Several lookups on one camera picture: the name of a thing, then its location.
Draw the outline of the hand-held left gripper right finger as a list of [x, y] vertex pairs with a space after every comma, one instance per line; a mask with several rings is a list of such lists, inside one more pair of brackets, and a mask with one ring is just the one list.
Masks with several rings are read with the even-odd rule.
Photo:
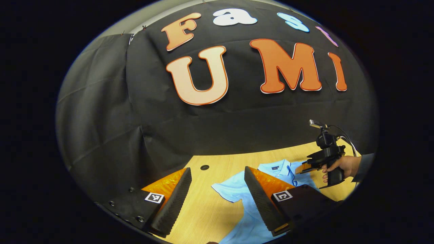
[[342, 203], [307, 184], [292, 186], [248, 166], [244, 170], [244, 180], [273, 236], [307, 227]]

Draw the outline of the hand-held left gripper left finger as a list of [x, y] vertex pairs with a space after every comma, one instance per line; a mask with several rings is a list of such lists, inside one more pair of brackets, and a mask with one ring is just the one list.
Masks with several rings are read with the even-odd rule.
[[97, 206], [132, 229], [165, 238], [180, 214], [192, 182], [183, 168], [143, 188], [129, 188]]

